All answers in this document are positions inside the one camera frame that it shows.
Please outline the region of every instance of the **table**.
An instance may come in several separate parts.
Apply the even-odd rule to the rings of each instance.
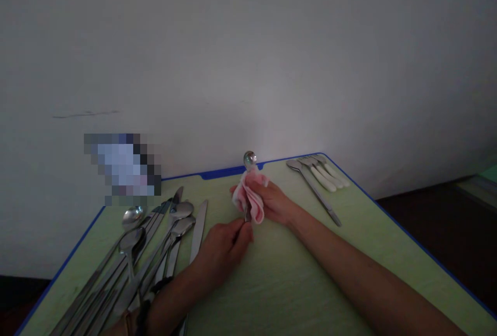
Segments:
[[[467,334],[497,334],[495,315],[359,185],[352,181],[351,187],[333,194],[320,188],[343,223],[342,227],[337,227],[303,178],[290,170],[285,160],[274,160],[259,166],[291,199],[399,276]],[[331,160],[329,164],[346,175]],[[196,209],[208,199],[205,237],[214,224],[240,217],[231,204],[228,189],[238,183],[243,170],[243,167],[236,167],[164,179],[163,199],[171,197],[181,185],[184,186],[183,200],[188,199]],[[21,326],[18,335],[50,333],[122,233],[120,221],[124,210],[124,207],[100,210]],[[144,257],[164,231],[165,222],[159,227]],[[188,336],[372,334],[338,287],[287,229],[265,220],[254,227],[254,238],[255,242],[242,264],[227,283],[192,310]],[[190,248],[191,234],[182,240],[176,273],[188,265]]]

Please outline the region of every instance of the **pink cloth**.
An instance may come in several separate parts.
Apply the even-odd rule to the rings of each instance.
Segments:
[[[233,192],[231,200],[242,213],[244,213],[245,208],[251,208],[250,214],[252,215],[252,220],[256,224],[260,224],[264,220],[264,202],[259,195],[247,186],[247,181],[249,180],[256,181],[264,187],[267,187],[269,183],[269,178],[260,173],[257,168],[251,169],[250,172],[245,171],[240,183]]]

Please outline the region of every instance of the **dark floor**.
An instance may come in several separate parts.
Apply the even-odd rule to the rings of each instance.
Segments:
[[[49,280],[0,276],[0,334],[14,335]]]
[[[496,208],[464,192],[455,182],[378,203],[497,313]],[[0,276],[1,335],[15,333],[48,284],[44,280]]]

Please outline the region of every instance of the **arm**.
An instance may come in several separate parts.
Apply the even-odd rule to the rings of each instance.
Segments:
[[[275,184],[250,187],[263,198],[266,216],[295,234],[375,332],[464,335],[418,292],[329,230]]]
[[[147,336],[171,334],[200,299],[229,277],[253,241],[250,223],[242,219],[215,225],[202,243],[197,257],[155,297],[147,315]],[[138,310],[131,314],[131,334],[136,332]],[[121,319],[103,336],[126,335]]]

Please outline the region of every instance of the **white wall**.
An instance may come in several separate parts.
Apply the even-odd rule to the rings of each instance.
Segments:
[[[484,169],[496,2],[0,0],[0,273],[53,276],[98,212],[83,133],[154,134],[163,176],[324,151],[374,197]]]

